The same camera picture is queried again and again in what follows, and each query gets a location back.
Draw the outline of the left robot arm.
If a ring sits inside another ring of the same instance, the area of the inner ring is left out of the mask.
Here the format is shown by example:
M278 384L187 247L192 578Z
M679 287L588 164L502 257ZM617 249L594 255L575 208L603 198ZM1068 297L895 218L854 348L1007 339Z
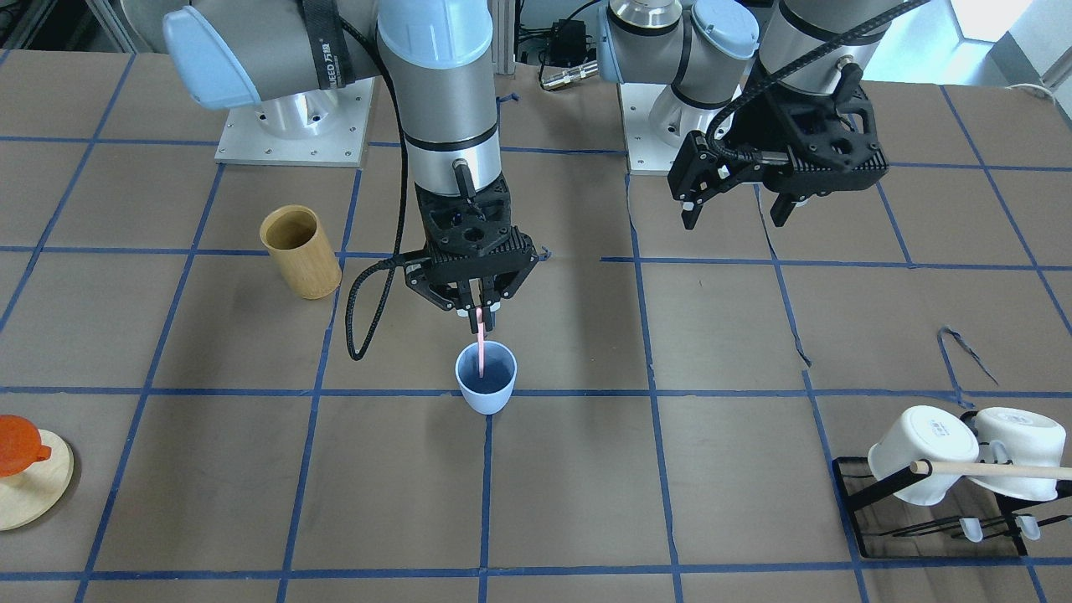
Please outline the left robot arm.
M889 23L915 1L777 1L765 26L738 1L602 1L600 76L662 85L651 119L685 229L740 183L776 193L781 227L812 196L889 171L861 80Z

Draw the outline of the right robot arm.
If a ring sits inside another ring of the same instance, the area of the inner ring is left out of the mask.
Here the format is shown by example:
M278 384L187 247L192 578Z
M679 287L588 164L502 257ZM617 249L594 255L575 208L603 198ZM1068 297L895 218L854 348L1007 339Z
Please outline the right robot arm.
M483 1L123 1L210 111L382 77L397 111L425 248L410 289L493 329L537 253L513 225L498 146L493 23Z

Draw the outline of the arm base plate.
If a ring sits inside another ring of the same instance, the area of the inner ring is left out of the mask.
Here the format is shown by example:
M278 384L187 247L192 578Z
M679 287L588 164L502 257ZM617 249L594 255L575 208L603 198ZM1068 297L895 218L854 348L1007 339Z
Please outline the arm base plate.
M229 111L214 159L266 167L360 168L376 79Z
M689 106L670 84L619 84L621 124L632 176L665 176L685 134L708 130L719 111Z

